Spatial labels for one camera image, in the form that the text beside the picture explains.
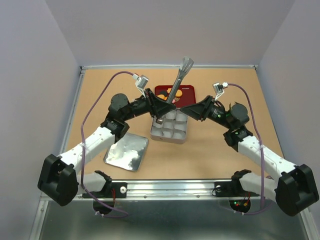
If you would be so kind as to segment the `round orange cookie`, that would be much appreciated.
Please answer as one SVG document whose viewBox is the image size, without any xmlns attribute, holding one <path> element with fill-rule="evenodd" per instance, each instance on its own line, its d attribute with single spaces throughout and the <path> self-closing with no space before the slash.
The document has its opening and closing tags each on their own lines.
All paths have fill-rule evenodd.
<svg viewBox="0 0 320 240">
<path fill-rule="evenodd" d="M 183 92 L 178 89 L 177 92 L 175 93 L 175 98 L 180 98 L 183 95 Z"/>
</svg>

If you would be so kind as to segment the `silver cookie tin with cups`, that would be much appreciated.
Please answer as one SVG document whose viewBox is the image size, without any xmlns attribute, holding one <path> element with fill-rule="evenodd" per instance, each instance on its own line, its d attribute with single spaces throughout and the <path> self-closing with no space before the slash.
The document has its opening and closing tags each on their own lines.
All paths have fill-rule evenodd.
<svg viewBox="0 0 320 240">
<path fill-rule="evenodd" d="M 162 117 L 162 122 L 154 118 L 150 137 L 154 141 L 171 144 L 184 144 L 187 139 L 188 116 L 179 109 L 172 110 Z"/>
</svg>

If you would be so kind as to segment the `metal serving tongs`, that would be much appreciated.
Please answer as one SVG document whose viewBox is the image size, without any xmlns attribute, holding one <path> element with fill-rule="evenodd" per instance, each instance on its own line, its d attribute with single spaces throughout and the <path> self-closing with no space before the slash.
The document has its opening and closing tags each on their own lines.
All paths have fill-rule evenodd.
<svg viewBox="0 0 320 240">
<path fill-rule="evenodd" d="M 170 93 L 167 96 L 167 99 L 164 100 L 168 103 L 175 103 L 175 94 L 177 92 L 177 90 L 179 90 L 179 87 L 183 81 L 183 79 L 185 78 L 185 76 L 189 73 L 189 71 L 191 70 L 191 68 L 193 67 L 194 61 L 190 58 L 190 57 L 184 57 L 179 68 L 178 68 L 178 74 L 177 77 L 173 83 L 173 86 L 171 88 Z"/>
</svg>

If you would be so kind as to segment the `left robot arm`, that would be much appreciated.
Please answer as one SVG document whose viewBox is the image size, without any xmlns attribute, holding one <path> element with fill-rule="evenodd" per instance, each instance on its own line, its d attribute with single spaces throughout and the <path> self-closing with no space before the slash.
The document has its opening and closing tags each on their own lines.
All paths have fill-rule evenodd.
<svg viewBox="0 0 320 240">
<path fill-rule="evenodd" d="M 127 120 L 144 114 L 158 119 L 175 108 L 172 100 L 159 98 L 149 88 L 133 102 L 123 93 L 114 95 L 105 120 L 90 136 L 58 156 L 50 154 L 45 158 L 38 189 L 62 207 L 84 193 L 108 196 L 112 189 L 111 177 L 99 170 L 84 174 L 85 165 L 125 136 L 130 128 Z"/>
</svg>

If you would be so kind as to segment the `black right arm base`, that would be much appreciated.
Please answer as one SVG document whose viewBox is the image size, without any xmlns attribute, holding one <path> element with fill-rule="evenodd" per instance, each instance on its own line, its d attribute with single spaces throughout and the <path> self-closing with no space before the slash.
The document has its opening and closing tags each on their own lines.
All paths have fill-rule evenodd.
<svg viewBox="0 0 320 240">
<path fill-rule="evenodd" d="M 215 181 L 211 194 L 218 198 L 244 197 L 247 192 L 242 188 L 240 178 L 242 178 L 245 174 L 249 174 L 251 172 L 251 170 L 244 169 L 241 171 L 236 171 L 231 176 L 231 179 L 228 179 L 227 181 Z"/>
</svg>

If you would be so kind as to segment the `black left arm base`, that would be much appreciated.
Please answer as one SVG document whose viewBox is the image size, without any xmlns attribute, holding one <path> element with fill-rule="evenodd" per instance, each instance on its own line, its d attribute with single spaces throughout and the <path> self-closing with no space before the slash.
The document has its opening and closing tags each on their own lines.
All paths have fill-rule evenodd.
<svg viewBox="0 0 320 240">
<path fill-rule="evenodd" d="M 84 175 L 84 187 L 96 198 L 125 199 L 127 197 L 128 183 L 113 181 L 113 179 L 100 170 Z"/>
</svg>

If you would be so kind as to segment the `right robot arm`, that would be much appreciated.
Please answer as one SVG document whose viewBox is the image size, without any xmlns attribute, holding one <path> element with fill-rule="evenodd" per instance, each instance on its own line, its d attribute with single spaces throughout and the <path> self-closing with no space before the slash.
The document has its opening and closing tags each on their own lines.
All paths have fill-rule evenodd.
<svg viewBox="0 0 320 240">
<path fill-rule="evenodd" d="M 197 121 L 209 119 L 225 128 L 223 137 L 237 153 L 248 157 L 270 177 L 256 175 L 250 170 L 236 171 L 231 180 L 213 190 L 216 197 L 242 197 L 247 193 L 260 195 L 275 202 L 288 216 L 295 216 L 316 203 L 319 193 L 312 169 L 285 160 L 262 144 L 246 128 L 250 120 L 247 108 L 235 103 L 225 110 L 208 95 L 204 100 L 182 107 L 181 112 Z"/>
</svg>

